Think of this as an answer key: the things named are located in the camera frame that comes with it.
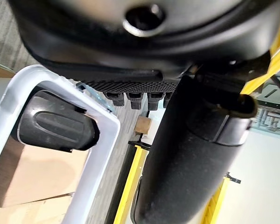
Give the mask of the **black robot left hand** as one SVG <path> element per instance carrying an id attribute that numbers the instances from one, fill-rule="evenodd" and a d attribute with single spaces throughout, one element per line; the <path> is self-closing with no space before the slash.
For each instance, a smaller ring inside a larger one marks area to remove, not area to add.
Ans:
<path id="1" fill-rule="evenodd" d="M 246 140 L 257 103 L 241 91 L 266 74 L 280 0 L 11 0 L 40 64 L 110 100 L 147 93 L 166 110 L 132 212 L 137 224 L 185 224 Z"/>

